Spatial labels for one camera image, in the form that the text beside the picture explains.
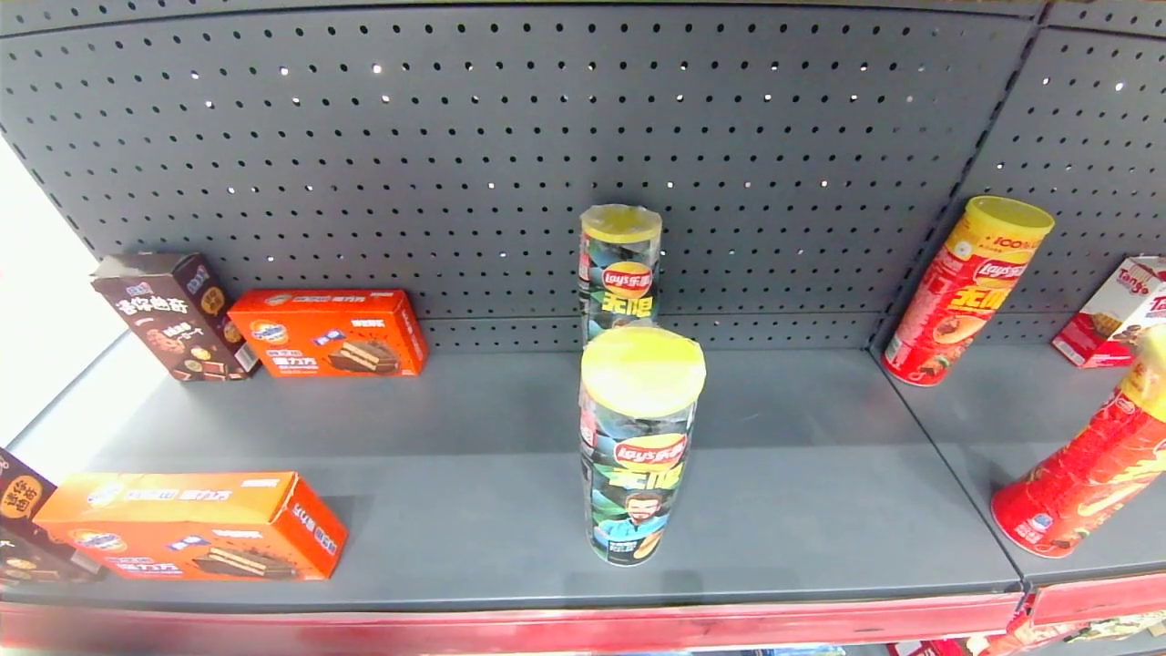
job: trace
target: pegboard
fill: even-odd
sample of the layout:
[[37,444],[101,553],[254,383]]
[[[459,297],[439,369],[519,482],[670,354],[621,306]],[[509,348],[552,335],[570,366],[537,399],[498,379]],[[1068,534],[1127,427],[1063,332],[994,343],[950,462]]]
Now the pegboard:
[[[701,343],[707,350],[863,348],[878,315],[822,313],[674,313],[660,325]],[[507,353],[583,348],[575,317],[423,320],[431,352]]]
[[[113,22],[175,19],[199,14],[286,10],[315,7],[385,7],[423,5],[410,0],[7,0],[0,3],[0,36],[69,29]],[[499,3],[493,0],[463,0],[463,5]],[[655,5],[666,3],[655,1]],[[705,2],[718,3],[717,0]],[[733,5],[779,5],[763,0],[724,0]],[[798,3],[789,0],[787,5]],[[835,5],[894,7],[935,12],[972,12],[1032,16],[1041,2],[1033,0],[835,0]]]
[[1166,41],[1042,30],[960,192],[1056,217],[1002,312],[1067,319],[1123,256],[1166,249],[1163,71]]
[[201,249],[233,292],[574,316],[578,213],[628,202],[666,217],[665,312],[874,313],[1030,27],[743,6],[111,24],[0,41],[0,121],[94,254]]
[[1048,23],[1166,37],[1166,2],[1146,0],[1054,2],[1048,14]]

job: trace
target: chip canister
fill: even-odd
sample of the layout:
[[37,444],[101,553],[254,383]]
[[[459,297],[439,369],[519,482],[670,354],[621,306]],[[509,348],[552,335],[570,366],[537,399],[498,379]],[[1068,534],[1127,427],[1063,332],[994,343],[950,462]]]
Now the chip canister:
[[583,351],[580,433],[591,548],[612,565],[651,557],[672,515],[704,388],[696,343],[614,327]]
[[1068,445],[992,496],[992,517],[1037,556],[1068,556],[1166,471],[1166,326]]
[[899,320],[883,366],[904,383],[937,386],[1016,287],[1053,228],[1045,210],[998,196],[968,200]]
[[617,325],[655,318],[663,219],[619,204],[592,205],[580,218],[580,305],[586,344]]

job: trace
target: wafer box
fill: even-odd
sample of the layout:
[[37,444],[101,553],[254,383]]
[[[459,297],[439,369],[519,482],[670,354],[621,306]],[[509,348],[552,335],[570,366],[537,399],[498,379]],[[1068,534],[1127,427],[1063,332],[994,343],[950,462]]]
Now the wafer box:
[[35,521],[132,579],[326,579],[347,538],[295,472],[75,474]]
[[91,283],[178,381],[239,381],[259,365],[198,253],[108,255]]
[[1166,256],[1125,258],[1053,338],[1073,365],[1128,367],[1146,327],[1166,323]]
[[0,584],[87,581],[101,566],[33,523],[57,487],[0,449]]
[[401,289],[254,289],[230,313],[272,376],[417,376],[429,354]]

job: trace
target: yellow lid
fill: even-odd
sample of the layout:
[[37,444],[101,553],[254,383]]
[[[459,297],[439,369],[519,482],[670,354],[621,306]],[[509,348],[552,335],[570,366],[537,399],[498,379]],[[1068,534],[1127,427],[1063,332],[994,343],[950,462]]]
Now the yellow lid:
[[1166,422],[1166,325],[1154,325],[1142,333],[1138,360],[1119,387],[1142,410]]
[[580,218],[588,235],[612,244],[659,238],[663,225],[663,219],[654,211],[618,204],[591,205]]
[[995,223],[1012,234],[1041,238],[1056,223],[1047,211],[1000,196],[976,196],[964,207],[977,220]]
[[583,350],[583,389],[620,415],[667,417],[701,396],[704,353],[701,345],[663,327],[612,327]]
[[1166,375],[1166,325],[1158,324],[1146,327],[1138,340],[1138,358],[1147,367]]

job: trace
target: printed man's face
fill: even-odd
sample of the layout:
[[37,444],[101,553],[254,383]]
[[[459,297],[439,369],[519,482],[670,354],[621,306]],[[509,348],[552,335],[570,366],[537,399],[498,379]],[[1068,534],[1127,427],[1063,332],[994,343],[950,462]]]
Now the printed man's face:
[[627,516],[634,524],[647,522],[656,510],[660,510],[660,502],[654,499],[633,499],[627,502]]

